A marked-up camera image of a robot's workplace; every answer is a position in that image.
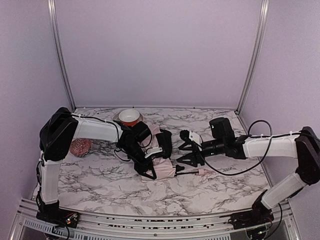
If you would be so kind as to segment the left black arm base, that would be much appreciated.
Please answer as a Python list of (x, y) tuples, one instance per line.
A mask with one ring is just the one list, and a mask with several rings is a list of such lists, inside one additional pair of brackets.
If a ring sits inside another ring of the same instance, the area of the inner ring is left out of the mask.
[(67, 226), (69, 228), (76, 228), (79, 223), (80, 214), (78, 212), (71, 212), (67, 210), (59, 210), (58, 213), (46, 214), (38, 212), (36, 214), (38, 220), (42, 220), (59, 226)]

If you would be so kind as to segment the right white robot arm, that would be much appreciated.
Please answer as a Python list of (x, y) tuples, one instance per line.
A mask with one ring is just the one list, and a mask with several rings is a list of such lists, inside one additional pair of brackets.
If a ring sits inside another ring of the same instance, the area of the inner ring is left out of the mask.
[(266, 157), (288, 157), (297, 159), (295, 172), (262, 193), (252, 205), (251, 215), (255, 219), (269, 214), (281, 201), (320, 181), (320, 140), (313, 129), (305, 126), (300, 131), (275, 135), (235, 136), (228, 118), (219, 117), (209, 122), (213, 140), (203, 141), (193, 131), (182, 130), (183, 144), (179, 150), (188, 151), (177, 162), (192, 167), (207, 165), (207, 157), (225, 155), (236, 160)]

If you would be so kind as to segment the pink and black umbrella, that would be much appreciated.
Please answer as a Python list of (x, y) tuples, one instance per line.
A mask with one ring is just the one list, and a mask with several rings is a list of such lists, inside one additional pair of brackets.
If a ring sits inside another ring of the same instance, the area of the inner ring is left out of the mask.
[[(154, 170), (156, 172), (157, 180), (170, 179), (177, 177), (178, 175), (204, 175), (207, 173), (203, 168), (197, 168), (194, 171), (185, 171), (185, 167), (181, 165), (173, 165), (171, 156), (173, 151), (172, 133), (168, 130), (160, 128), (158, 125), (148, 125), (151, 135), (142, 141), (141, 145), (145, 147), (145, 151), (148, 148), (161, 147), (163, 152), (153, 154), (152, 162)], [(151, 181), (145, 177), (141, 177), (144, 181)]]

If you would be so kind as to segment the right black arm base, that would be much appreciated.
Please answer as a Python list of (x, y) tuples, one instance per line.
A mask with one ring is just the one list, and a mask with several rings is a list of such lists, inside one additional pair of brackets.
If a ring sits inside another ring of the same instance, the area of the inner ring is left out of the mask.
[(249, 210), (231, 214), (230, 218), (228, 219), (228, 223), (233, 226), (234, 230), (238, 230), (242, 228), (262, 225), (265, 223), (271, 223), (274, 219), (275, 218), (272, 213), (257, 216), (254, 215), (251, 210)]

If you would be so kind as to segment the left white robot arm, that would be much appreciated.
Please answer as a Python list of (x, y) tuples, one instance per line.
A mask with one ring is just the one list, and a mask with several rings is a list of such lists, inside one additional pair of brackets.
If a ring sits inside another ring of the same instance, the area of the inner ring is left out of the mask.
[(71, 113), (59, 108), (39, 133), (40, 159), (36, 167), (39, 190), (36, 203), (40, 214), (56, 219), (60, 209), (58, 181), (63, 160), (71, 153), (76, 157), (86, 156), (92, 147), (92, 140), (116, 144), (116, 151), (124, 152), (134, 162), (135, 171), (154, 180), (157, 177), (152, 154), (147, 154), (142, 145), (146, 138), (152, 138), (150, 128), (143, 122), (125, 123), (122, 120), (103, 120), (94, 116)]

